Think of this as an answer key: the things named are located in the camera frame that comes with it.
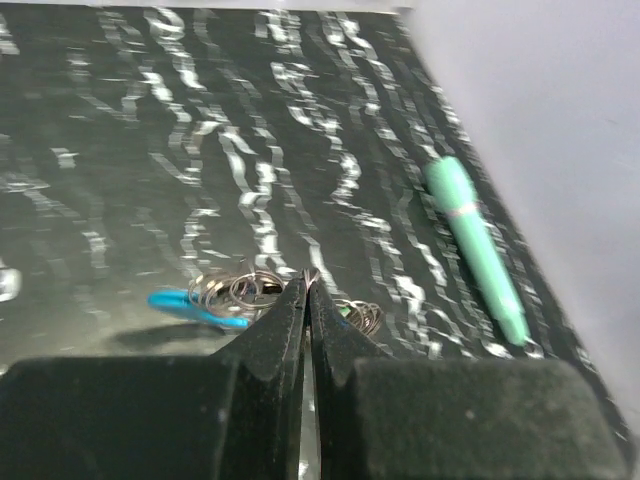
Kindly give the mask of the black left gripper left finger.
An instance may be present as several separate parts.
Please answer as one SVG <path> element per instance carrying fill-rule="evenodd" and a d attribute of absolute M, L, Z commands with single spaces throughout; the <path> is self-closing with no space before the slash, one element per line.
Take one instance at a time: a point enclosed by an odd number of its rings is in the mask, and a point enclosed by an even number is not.
<path fill-rule="evenodd" d="M 35 358 L 1 380 L 5 479 L 294 479 L 306 290 L 210 355 Z"/>

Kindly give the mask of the blue key tag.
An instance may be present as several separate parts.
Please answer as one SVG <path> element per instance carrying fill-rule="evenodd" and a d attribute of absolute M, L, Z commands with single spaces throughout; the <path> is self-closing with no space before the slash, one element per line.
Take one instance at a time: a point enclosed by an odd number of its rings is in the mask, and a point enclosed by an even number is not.
<path fill-rule="evenodd" d="M 191 302 L 186 290 L 159 290 L 147 296 L 147 304 L 154 310 L 184 320 L 229 329 L 246 329 L 250 322 L 244 317 L 221 317 Z"/>

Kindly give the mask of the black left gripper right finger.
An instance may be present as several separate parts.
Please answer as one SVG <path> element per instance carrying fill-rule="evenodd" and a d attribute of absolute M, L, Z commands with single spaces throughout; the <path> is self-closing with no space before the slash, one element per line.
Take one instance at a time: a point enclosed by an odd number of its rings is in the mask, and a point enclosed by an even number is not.
<path fill-rule="evenodd" d="M 396 359 L 308 296 L 325 479 L 624 479 L 590 386 L 558 360 Z"/>

